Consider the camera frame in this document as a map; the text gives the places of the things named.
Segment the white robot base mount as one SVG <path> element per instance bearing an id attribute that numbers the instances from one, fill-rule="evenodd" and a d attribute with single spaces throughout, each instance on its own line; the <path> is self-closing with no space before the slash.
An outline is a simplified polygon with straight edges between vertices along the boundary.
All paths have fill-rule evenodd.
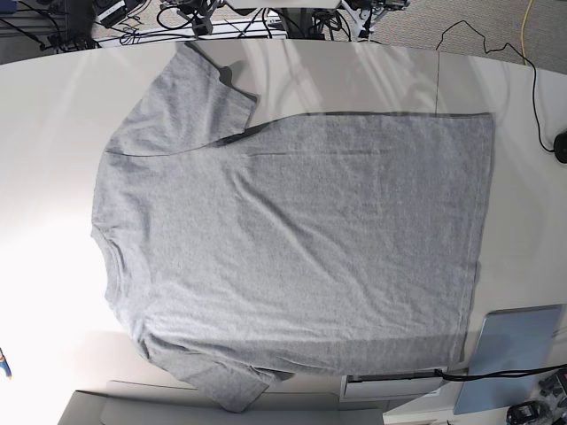
<path id="1" fill-rule="evenodd" d="M 234 9 L 287 8 L 287 9 L 335 9 L 340 0 L 226 0 Z"/>

